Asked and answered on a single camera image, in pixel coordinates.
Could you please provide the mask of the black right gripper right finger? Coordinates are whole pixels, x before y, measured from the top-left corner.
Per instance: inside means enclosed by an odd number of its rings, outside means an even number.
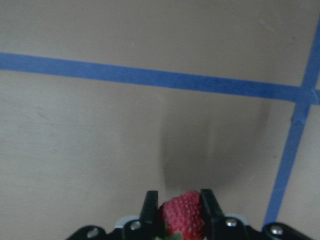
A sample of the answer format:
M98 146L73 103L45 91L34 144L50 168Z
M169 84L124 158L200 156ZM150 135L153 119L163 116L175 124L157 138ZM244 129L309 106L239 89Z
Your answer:
M201 189L200 195L205 237L207 240L221 240L225 215L211 189Z

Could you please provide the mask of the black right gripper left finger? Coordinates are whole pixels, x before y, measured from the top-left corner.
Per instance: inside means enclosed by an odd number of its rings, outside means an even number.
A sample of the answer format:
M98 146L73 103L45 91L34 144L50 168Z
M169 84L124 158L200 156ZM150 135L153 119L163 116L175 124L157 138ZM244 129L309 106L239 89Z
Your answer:
M158 191L146 192L142 209L139 215L143 240L152 240L154 235L154 220L158 211Z

